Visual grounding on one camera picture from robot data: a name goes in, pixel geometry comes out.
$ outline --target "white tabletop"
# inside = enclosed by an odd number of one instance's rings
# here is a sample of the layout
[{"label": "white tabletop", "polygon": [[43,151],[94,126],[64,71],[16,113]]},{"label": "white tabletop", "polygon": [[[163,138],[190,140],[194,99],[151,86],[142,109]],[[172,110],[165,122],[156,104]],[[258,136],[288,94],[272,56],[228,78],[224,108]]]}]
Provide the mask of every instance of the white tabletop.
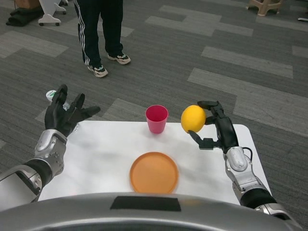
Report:
[{"label": "white tabletop", "polygon": [[[252,149],[254,173],[269,190],[249,129],[243,125],[234,128],[240,146]],[[214,125],[204,126],[198,134],[201,138],[217,140]],[[40,200],[87,193],[132,192],[131,165],[140,155],[155,151],[169,155],[178,166],[179,182],[174,193],[239,204],[220,149],[199,150],[180,123],[167,123],[165,131],[155,135],[147,123],[113,121],[80,123],[79,129],[68,138],[63,173],[45,186]]]}]

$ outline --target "stool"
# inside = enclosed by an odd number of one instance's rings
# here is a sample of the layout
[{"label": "stool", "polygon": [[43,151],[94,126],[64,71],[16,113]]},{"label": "stool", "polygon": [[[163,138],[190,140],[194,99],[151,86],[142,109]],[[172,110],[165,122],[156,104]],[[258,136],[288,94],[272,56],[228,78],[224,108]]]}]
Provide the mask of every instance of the stool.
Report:
[{"label": "stool", "polygon": [[259,16],[265,16],[271,9],[277,9],[277,13],[279,13],[279,8],[281,7],[282,1],[283,0],[250,0],[246,9],[249,9],[250,6],[257,6],[259,8]]}]

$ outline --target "robot forearm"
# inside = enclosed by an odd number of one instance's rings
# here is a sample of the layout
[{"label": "robot forearm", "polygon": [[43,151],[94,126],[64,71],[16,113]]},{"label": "robot forearm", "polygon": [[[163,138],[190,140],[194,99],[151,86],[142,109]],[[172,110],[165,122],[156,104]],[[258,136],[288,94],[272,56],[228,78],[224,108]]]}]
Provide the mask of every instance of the robot forearm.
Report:
[{"label": "robot forearm", "polygon": [[0,174],[0,211],[38,200],[43,187],[63,171],[66,141],[57,130],[45,130],[33,159]]},{"label": "robot forearm", "polygon": [[287,210],[271,196],[254,174],[251,159],[242,147],[230,148],[225,157],[226,173],[232,180],[234,193],[242,206],[280,218],[300,227]]}]

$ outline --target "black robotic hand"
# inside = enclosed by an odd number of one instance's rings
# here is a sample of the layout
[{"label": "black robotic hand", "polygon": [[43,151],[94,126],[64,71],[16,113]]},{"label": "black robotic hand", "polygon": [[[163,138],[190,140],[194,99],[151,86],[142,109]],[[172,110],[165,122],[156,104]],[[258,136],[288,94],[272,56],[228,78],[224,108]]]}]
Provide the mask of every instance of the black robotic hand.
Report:
[{"label": "black robotic hand", "polygon": [[71,103],[70,108],[66,111],[63,108],[66,98],[67,86],[63,84],[59,87],[52,99],[51,105],[47,108],[45,114],[45,128],[58,130],[68,137],[78,122],[92,117],[100,112],[101,109],[97,106],[82,108],[85,95],[79,94]]},{"label": "black robotic hand", "polygon": [[211,138],[204,138],[193,132],[188,131],[190,136],[199,144],[200,149],[212,150],[215,147],[221,148],[224,153],[232,147],[239,146],[233,124],[229,117],[224,114],[224,110],[219,101],[199,101],[198,105],[203,109],[212,112],[212,116],[206,118],[205,124],[215,124],[217,130],[217,141]]}]

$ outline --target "orange plate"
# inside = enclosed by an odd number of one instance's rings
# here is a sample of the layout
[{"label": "orange plate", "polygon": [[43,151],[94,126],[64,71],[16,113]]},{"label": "orange plate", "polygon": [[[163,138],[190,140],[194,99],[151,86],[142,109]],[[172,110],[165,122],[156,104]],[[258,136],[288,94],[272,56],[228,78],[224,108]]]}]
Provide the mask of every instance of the orange plate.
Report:
[{"label": "orange plate", "polygon": [[172,193],[178,183],[177,165],[157,152],[139,156],[130,168],[130,183],[138,193]]}]

